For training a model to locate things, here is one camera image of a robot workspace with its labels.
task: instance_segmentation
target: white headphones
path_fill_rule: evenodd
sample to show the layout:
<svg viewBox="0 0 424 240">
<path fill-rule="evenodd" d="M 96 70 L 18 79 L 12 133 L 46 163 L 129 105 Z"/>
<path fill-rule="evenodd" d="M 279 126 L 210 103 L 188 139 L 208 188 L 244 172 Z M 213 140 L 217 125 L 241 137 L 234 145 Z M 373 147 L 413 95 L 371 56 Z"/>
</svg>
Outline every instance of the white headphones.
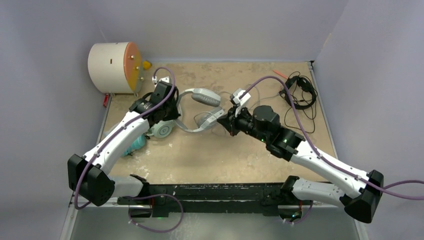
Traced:
<svg viewBox="0 0 424 240">
<path fill-rule="evenodd" d="M 181 122 L 180 118 L 175 120 L 175 124 L 187 133 L 200 133 L 214 127 L 217 124 L 217 119 L 225 113 L 224 109 L 220 107 L 221 97 L 215 92 L 205 88 L 190 88 L 179 94 L 177 101 L 178 106 L 180 106 L 181 98 L 187 94 L 191 94 L 191 98 L 194 101 L 215 108 L 210 111 L 205 111 L 206 114 L 196 121 L 197 129 L 188 129 L 186 125 Z"/>
</svg>

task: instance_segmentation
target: yellow object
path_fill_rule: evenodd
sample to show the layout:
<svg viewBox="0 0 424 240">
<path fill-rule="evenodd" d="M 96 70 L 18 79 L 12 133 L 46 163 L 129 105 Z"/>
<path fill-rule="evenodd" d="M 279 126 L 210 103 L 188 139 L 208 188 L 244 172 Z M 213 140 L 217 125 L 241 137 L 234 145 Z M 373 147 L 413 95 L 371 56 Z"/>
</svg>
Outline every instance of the yellow object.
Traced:
<svg viewBox="0 0 424 240">
<path fill-rule="evenodd" d="M 152 64 L 149 61 L 143 61 L 143 69 L 148 70 L 152 67 Z"/>
</svg>

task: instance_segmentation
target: metal frame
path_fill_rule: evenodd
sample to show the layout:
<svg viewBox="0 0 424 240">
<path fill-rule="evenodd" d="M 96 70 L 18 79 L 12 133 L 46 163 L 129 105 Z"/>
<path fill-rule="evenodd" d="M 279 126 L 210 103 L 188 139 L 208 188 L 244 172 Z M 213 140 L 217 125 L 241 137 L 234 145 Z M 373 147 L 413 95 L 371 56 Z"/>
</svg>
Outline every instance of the metal frame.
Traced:
<svg viewBox="0 0 424 240">
<path fill-rule="evenodd" d="M 322 104 L 322 100 L 321 100 L 319 87 L 317 85 L 317 81 L 316 81 L 316 78 L 315 78 L 313 64 L 312 64 L 312 62 L 308 62 L 307 64 L 308 64 L 308 68 L 309 68 L 312 80 L 315 83 L 316 91 L 318 92 L 318 95 L 317 95 L 318 101 L 320 102 L 321 111 L 322 111 L 322 114 L 323 114 L 323 117 L 324 117 L 325 125 L 326 125 L 327 130 L 328 130 L 328 135 L 330 137 L 331 145 L 333 147 L 335 157 L 337 158 L 337 152 L 336 152 L 336 148 L 335 148 L 335 145 L 334 145 L 333 137 L 332 137 L 332 134 L 331 134 L 331 130 L 329 128 L 327 116 L 326 116 L 326 113 L 325 113 L 325 110 L 324 110 L 324 107 L 323 107 L 323 104 Z M 106 119 L 108 117 L 108 113 L 109 113 L 109 109 L 110 109 L 110 105 L 111 105 L 111 101 L 112 101 L 112 96 L 109 96 L 107 106 L 106 106 L 106 111 L 105 111 L 105 114 L 104 114 L 103 121 L 101 123 L 101 127 L 100 127 L 100 131 L 99 131 L 99 134 L 98 134 L 98 137 L 97 137 L 96 144 L 98 144 L 100 142 L 101 138 L 102 138 Z M 75 220 L 76 220 L 77 214 L 78 214 L 78 211 L 75 210 L 74 206 L 72 205 L 73 200 L 74 200 L 74 195 L 72 194 L 72 196 L 70 198 L 70 202 L 69 202 L 69 209 L 68 209 L 66 219 L 65 219 L 65 222 L 64 222 L 64 226 L 63 226 L 63 229 L 62 229 L 62 233 L 61 233 L 61 236 L 60 236 L 61 240 L 69 240 L 71 238 L 71 235 L 72 235 L 72 232 L 73 232 Z M 88 208 L 116 208 L 116 207 L 118 207 L 118 208 L 129 208 L 129 207 L 131 207 L 132 209 L 148 209 L 148 208 L 150 208 L 149 205 L 143 205 L 143 204 L 141 204 L 141 205 L 140 204 L 134 205 L 134 203 L 132 203 L 131 205 L 122 204 L 122 203 L 118 204 L 118 201 L 119 201 L 118 198 L 111 198 L 107 201 L 107 203 L 105 203 L 104 205 L 102 205 L 100 207 L 94 206 L 93 204 L 90 204 L 87 207 Z M 79 202 L 80 202 L 80 204 L 83 204 L 84 198 L 82 198 L 81 201 L 79 201 Z M 323 204 L 321 202 L 314 202 L 313 207 L 314 208 L 337 208 L 336 206 Z M 299 208 L 299 205 L 287 202 L 284 205 L 278 205 L 277 208 L 279 210 L 296 210 L 296 209 Z M 362 222 L 359 222 L 357 220 L 354 220 L 354 222 L 355 222 L 355 226 L 356 226 L 356 229 L 357 229 L 359 239 L 360 240 L 369 240 L 365 224 L 362 223 Z"/>
</svg>

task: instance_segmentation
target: tabletop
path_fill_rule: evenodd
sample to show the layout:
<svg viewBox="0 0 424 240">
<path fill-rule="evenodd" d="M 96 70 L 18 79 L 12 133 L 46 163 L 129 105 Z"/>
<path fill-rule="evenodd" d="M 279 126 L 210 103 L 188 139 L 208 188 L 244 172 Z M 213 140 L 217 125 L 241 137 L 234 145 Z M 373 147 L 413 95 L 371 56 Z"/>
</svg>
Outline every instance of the tabletop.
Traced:
<svg viewBox="0 0 424 240">
<path fill-rule="evenodd" d="M 306 62 L 188 62 L 188 63 L 158 63 L 145 71 L 139 96 L 152 92 L 152 74 L 157 67 L 170 68 L 176 78 L 176 86 L 182 92 L 189 88 L 206 88 L 221 95 L 221 106 L 227 111 L 231 106 L 229 94 L 236 89 L 246 89 L 257 79 L 273 75 L 273 70 L 290 75 L 299 71 L 312 80 Z M 158 78 L 167 77 L 165 70 L 157 73 Z M 281 84 L 274 79 L 266 79 L 259 83 L 249 93 L 251 99 L 248 108 L 253 107 L 258 99 L 261 105 L 269 105 L 280 115 L 282 126 L 299 127 L 293 110 L 277 95 Z M 301 98 L 301 90 L 293 94 Z M 104 131 L 122 120 L 130 105 L 137 98 L 133 95 L 114 96 L 110 103 Z M 195 128 L 193 117 L 213 107 L 198 103 L 189 95 L 181 100 L 183 123 L 189 128 Z M 301 123 L 309 134 L 315 146 L 334 156 L 333 146 L 324 120 L 319 101 L 316 102 L 314 123 L 308 119 L 312 109 L 299 111 Z M 113 167 L 111 176 L 128 176 L 137 174 L 146 178 L 152 184 L 205 184 L 205 183 L 270 183 L 284 182 L 289 175 L 299 176 L 311 181 L 325 179 L 311 170 L 272 156 L 263 142 L 240 132 L 231 137 L 224 128 L 217 124 L 213 129 L 201 133 L 187 133 L 177 126 L 165 138 L 151 137 L 146 145 L 132 153 L 132 156 L 121 157 Z"/>
</svg>

